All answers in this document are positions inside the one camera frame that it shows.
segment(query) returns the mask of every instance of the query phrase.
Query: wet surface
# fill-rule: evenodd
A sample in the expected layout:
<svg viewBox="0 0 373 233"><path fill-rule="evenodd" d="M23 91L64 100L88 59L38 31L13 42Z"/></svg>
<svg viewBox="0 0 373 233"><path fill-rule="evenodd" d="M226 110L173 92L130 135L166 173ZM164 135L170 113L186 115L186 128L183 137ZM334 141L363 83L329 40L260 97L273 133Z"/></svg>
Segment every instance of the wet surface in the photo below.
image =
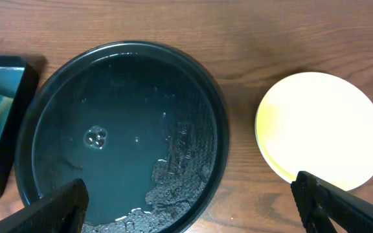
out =
<svg viewBox="0 0 373 233"><path fill-rule="evenodd" d="M207 100L176 67L149 58L94 64L58 91L40 120L39 193L82 178L90 198L82 232L158 232L207 184L214 124Z"/></svg>

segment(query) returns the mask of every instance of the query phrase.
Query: brown wood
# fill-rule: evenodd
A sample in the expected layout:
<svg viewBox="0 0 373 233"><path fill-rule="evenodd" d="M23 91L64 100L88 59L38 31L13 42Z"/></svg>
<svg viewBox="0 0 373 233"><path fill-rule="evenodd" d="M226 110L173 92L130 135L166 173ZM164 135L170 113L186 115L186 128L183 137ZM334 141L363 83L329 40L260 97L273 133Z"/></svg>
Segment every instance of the brown wood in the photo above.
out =
<svg viewBox="0 0 373 233"><path fill-rule="evenodd" d="M188 231L304 232L289 184L258 150L256 107L297 71L345 78L373 101L373 0L0 0L0 54L34 63L43 56L41 83L79 53L127 39L189 53L213 74L228 104L227 168ZM352 193L373 203L373 178ZM21 208L11 175L0 219Z"/></svg>

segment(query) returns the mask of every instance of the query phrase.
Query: wooden table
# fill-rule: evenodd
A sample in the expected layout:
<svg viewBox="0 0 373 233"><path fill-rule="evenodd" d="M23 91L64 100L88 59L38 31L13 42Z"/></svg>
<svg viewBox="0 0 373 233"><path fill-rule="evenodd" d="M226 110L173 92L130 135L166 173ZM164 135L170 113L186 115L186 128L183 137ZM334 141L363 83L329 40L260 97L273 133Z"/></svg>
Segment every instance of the wooden table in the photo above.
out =
<svg viewBox="0 0 373 233"><path fill-rule="evenodd" d="M79 53L128 39L189 53L227 100L227 168L188 232L304 232L289 184L258 150L256 107L299 71L342 77L373 101L373 0L0 0L0 54L27 57L41 83ZM373 178L352 193L373 203ZM21 208L12 174L0 219Z"/></svg>

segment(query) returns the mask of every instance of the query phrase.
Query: black bowl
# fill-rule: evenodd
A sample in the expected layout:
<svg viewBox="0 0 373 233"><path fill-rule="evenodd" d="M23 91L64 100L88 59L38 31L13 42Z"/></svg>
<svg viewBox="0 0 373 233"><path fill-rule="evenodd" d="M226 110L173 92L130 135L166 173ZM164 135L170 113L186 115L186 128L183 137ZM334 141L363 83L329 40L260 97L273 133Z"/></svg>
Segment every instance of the black bowl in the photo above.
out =
<svg viewBox="0 0 373 233"><path fill-rule="evenodd" d="M82 178L86 232L182 232L215 194L228 143L221 92L197 61L155 43L111 43L75 57L37 92L17 142L17 186L30 205Z"/></svg>

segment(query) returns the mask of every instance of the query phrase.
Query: cream round plate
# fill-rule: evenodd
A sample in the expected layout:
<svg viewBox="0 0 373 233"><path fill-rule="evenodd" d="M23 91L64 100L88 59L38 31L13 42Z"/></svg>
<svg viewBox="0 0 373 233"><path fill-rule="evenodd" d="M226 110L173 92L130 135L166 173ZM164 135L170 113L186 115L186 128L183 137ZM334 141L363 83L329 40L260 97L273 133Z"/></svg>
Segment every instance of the cream round plate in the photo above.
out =
<svg viewBox="0 0 373 233"><path fill-rule="evenodd" d="M289 183L307 171L351 190L373 176L373 103L336 76L304 72L276 83L255 131L264 159Z"/></svg>

